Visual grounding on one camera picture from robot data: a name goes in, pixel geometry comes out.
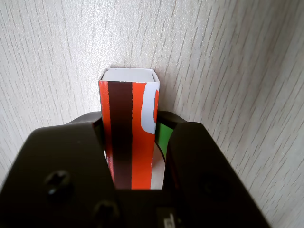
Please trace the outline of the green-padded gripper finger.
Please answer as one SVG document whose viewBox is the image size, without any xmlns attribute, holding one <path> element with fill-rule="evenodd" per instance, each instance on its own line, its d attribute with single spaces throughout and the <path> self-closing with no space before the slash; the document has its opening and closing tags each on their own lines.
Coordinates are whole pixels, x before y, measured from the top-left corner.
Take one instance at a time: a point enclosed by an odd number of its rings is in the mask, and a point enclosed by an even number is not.
<svg viewBox="0 0 304 228">
<path fill-rule="evenodd" d="M 267 228 L 267 220 L 201 123 L 159 111 L 157 123 L 172 129 L 164 187 L 176 194 L 185 228 Z"/>
</svg>

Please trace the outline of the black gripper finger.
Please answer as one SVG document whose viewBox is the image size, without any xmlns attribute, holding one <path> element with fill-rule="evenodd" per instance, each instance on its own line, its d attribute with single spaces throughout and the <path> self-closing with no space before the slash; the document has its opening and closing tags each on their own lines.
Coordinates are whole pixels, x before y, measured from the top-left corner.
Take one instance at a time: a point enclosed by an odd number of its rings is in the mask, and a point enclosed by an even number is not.
<svg viewBox="0 0 304 228">
<path fill-rule="evenodd" d="M 1 227 L 118 227 L 104 150 L 100 112 L 33 131 L 0 192 Z"/>
</svg>

